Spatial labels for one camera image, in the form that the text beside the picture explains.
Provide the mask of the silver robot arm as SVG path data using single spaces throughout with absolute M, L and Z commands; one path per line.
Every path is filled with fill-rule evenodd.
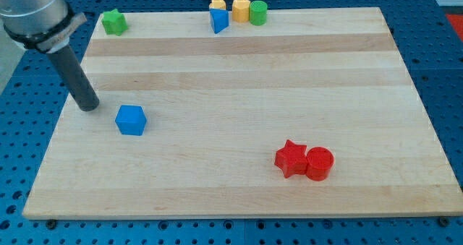
M 1 0 L 1 20 L 12 40 L 41 53 L 61 50 L 87 21 L 65 0 Z

